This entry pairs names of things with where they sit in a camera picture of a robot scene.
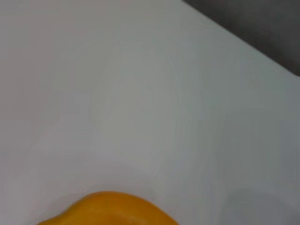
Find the yellow banana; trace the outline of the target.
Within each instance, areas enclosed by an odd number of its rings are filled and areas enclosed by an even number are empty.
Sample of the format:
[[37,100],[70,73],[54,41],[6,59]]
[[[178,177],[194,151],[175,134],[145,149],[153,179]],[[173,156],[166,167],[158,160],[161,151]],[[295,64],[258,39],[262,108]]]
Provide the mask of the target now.
[[96,192],[37,225],[179,225],[151,202],[121,192]]

